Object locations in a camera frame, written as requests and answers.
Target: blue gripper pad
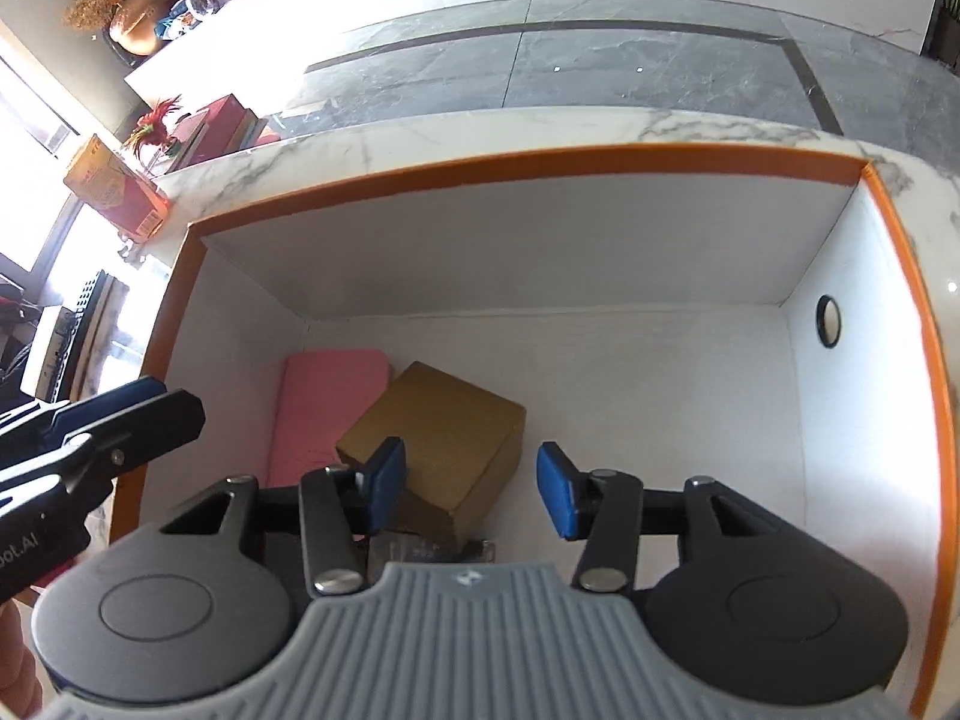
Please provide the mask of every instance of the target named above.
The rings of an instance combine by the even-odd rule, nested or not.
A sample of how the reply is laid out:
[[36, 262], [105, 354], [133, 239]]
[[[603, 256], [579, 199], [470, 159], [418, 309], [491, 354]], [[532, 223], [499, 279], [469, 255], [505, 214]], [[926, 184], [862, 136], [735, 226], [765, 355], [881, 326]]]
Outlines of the blue gripper pad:
[[574, 488], [579, 475], [580, 471], [554, 442], [541, 445], [536, 453], [536, 489], [553, 520], [557, 535], [567, 541], [584, 537], [579, 533], [580, 518]]
[[67, 691], [34, 720], [326, 718], [907, 720], [879, 688], [816, 707], [722, 693], [673, 664], [626, 598], [535, 563], [389, 563], [371, 589], [311, 603], [270, 664], [218, 693], [122, 707]]
[[370, 485], [367, 493], [367, 519], [370, 536], [379, 533], [390, 521], [397, 499], [407, 482], [407, 453], [402, 440], [385, 439], [363, 467]]
[[54, 414], [53, 422], [43, 441], [43, 451], [52, 452], [54, 449], [59, 449], [64, 445], [64, 439], [75, 430], [162, 395], [166, 391], [167, 386], [162, 381], [152, 376], [142, 376], [116, 389], [64, 406]]

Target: round hole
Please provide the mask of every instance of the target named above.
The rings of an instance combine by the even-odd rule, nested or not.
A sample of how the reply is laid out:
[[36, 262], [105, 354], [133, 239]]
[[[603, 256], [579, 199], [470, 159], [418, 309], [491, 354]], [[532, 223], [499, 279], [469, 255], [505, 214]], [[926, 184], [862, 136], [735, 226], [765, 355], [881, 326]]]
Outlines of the round hole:
[[837, 346], [840, 341], [840, 307], [829, 295], [822, 295], [817, 301], [817, 336], [827, 349]]

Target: decorative vase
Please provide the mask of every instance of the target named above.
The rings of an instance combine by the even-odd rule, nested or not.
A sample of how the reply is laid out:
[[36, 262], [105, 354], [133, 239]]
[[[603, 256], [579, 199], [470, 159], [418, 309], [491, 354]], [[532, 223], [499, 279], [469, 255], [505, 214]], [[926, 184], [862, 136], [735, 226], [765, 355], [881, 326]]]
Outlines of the decorative vase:
[[167, 9], [165, 0], [126, 0], [110, 22], [110, 37], [128, 52], [150, 56], [160, 47], [154, 27]]
[[951, 70], [955, 70], [960, 58], [960, 22], [954, 19], [946, 8], [940, 8], [937, 23], [930, 39], [930, 56], [939, 59]]
[[112, 34], [110, 34], [110, 25], [105, 25], [100, 31], [100, 34], [104, 39], [104, 43], [113, 51], [113, 55], [123, 62], [123, 65], [128, 69], [133, 70], [133, 68], [139, 67], [146, 61], [147, 57], [128, 52], [122, 45], [117, 43], [113, 39]]
[[186, 9], [200, 22], [220, 10], [217, 0], [186, 0]]

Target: brown cardboard box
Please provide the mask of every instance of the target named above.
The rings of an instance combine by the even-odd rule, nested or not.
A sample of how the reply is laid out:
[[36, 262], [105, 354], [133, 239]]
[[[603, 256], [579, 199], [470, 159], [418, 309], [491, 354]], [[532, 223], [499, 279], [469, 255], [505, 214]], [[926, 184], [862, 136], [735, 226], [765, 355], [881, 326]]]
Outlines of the brown cardboard box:
[[337, 443], [362, 464], [386, 437], [407, 451], [407, 488], [390, 527], [459, 550], [520, 462], [526, 409], [422, 362], [387, 387]]

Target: pink foam block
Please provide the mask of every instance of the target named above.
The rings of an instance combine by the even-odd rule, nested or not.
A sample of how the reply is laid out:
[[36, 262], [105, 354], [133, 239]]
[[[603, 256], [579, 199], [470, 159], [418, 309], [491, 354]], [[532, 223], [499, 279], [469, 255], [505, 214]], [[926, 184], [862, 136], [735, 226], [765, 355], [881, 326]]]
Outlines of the pink foam block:
[[267, 487], [296, 485], [307, 471], [339, 463], [336, 443], [389, 383], [390, 365], [377, 349], [315, 349], [288, 357]]

